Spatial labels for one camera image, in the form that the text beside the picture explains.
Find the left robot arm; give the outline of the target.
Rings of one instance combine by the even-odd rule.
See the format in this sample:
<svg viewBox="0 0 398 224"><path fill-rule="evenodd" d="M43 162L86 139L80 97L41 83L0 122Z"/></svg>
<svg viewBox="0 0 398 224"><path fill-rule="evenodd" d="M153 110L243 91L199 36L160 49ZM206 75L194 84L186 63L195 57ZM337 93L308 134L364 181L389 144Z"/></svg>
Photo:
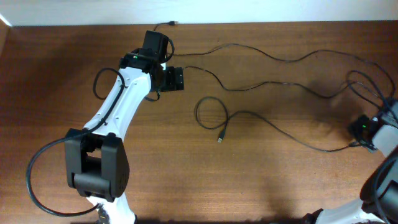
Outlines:
<svg viewBox="0 0 398 224"><path fill-rule="evenodd" d="M117 79L97 113L83 129L70 129L65 141L68 186L91 202L101 223L135 223L125 190L129 163L124 148L127 129L150 92L184 89L183 70L168 67L174 44L148 30L141 48L127 53L115 69Z"/></svg>

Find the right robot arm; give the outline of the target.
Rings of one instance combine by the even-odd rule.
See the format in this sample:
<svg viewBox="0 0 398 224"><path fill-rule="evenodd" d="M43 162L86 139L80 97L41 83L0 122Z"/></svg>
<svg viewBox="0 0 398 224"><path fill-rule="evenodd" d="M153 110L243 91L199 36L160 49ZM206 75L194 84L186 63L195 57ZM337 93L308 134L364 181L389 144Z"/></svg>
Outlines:
<svg viewBox="0 0 398 224"><path fill-rule="evenodd" d="M397 223L397 99L387 99L372 117L359 117L349 130L360 146L382 157L380 164L358 198L308 213L301 223Z"/></svg>

